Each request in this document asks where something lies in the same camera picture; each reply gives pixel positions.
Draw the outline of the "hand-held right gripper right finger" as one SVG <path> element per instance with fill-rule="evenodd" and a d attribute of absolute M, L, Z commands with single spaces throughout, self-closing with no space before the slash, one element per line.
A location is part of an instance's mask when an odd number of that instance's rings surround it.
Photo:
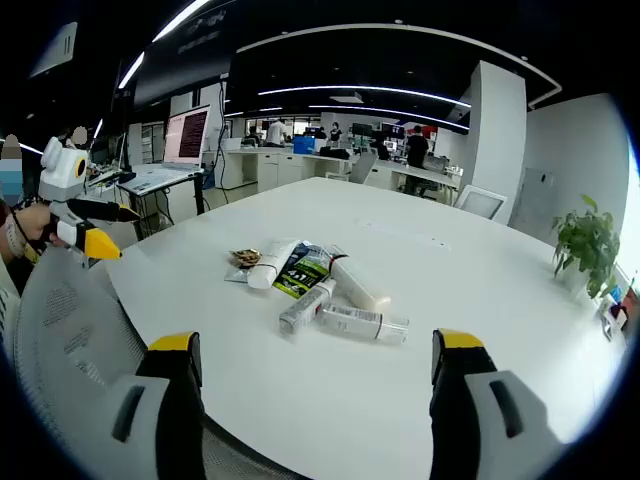
<path fill-rule="evenodd" d="M 432 479 L 534 479 L 564 449 L 543 401 L 475 336 L 433 331 Z"/>

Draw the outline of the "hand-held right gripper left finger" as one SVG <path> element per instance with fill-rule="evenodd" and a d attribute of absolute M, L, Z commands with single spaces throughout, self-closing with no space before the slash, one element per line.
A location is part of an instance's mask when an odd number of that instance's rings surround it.
<path fill-rule="evenodd" d="M 87 407 L 84 471 L 90 479 L 204 479 L 200 338 L 154 341 L 132 374 Z"/>

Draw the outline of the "person's left hand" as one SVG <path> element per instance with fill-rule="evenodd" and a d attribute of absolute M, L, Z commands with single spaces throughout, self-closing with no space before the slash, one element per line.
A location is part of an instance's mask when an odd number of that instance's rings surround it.
<path fill-rule="evenodd" d="M 49 207 L 42 203 L 34 203 L 13 214 L 18 231 L 26 241 L 41 239 L 45 227 L 51 221 Z"/>

